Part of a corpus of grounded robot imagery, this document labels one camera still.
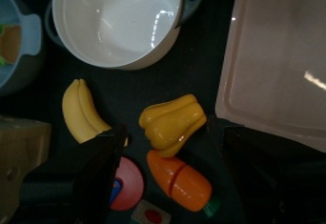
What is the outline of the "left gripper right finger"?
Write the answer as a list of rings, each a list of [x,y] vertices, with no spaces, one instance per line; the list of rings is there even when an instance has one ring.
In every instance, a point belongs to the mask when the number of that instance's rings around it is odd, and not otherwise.
[[[326,153],[211,115],[249,224],[326,224]]]

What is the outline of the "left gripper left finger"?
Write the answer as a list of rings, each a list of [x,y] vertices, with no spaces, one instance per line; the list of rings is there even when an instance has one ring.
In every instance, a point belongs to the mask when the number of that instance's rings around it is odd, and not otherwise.
[[[23,178],[10,224],[103,224],[126,126],[51,157]]]

